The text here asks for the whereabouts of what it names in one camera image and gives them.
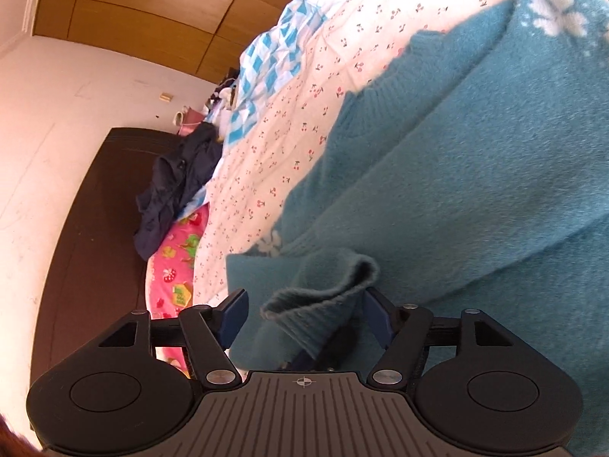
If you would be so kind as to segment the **teal flower knit sweater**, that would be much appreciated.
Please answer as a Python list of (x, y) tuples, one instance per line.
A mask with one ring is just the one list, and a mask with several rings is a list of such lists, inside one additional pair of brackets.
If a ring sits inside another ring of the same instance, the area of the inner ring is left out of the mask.
[(570, 449), (606, 454), (607, 26), (604, 0), (506, 0), (414, 34), (346, 96), (269, 242), (227, 258), (250, 297), (233, 362), (317, 357), (349, 324), (345, 367), (368, 372), (370, 287), (439, 315), (476, 307), (570, 374)]

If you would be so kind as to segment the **pink cartoon print pillow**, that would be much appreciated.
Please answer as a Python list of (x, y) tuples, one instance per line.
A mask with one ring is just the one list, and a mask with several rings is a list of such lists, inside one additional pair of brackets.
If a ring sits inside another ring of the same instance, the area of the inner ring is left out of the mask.
[(196, 251), (208, 219), (209, 206), (204, 204), (175, 221), (148, 260), (145, 304), (153, 320), (174, 319), (191, 307)]

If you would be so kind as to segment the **dark navy jacket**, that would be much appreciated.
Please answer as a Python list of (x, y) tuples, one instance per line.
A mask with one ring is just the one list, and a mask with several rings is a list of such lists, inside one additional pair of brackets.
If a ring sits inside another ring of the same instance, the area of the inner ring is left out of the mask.
[(209, 181), (222, 157), (223, 144), (213, 124), (201, 122), (177, 147), (158, 157), (145, 192), (136, 197), (140, 224), (134, 234), (136, 253), (148, 260), (180, 211)]

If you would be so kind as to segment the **pink cup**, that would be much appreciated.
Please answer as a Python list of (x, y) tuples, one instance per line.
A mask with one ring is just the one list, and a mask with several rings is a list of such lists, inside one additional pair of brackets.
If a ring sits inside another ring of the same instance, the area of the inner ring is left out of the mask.
[(174, 127), (178, 136), (188, 136), (204, 121), (206, 115), (198, 110), (187, 107), (174, 115)]

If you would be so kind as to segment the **blue white checked quilt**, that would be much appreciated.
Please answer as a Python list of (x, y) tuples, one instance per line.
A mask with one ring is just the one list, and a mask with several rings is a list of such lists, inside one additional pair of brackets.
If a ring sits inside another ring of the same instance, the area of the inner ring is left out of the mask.
[(255, 127), (274, 94), (299, 73), (306, 44), (347, 0), (291, 0), (278, 22), (239, 57), (232, 104), (222, 109), (221, 136), (232, 147)]

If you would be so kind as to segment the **wooden wardrobe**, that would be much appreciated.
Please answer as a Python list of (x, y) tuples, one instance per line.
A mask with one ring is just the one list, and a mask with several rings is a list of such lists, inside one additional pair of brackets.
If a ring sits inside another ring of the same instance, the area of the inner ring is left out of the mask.
[(291, 0), (38, 0), (33, 32), (217, 83)]

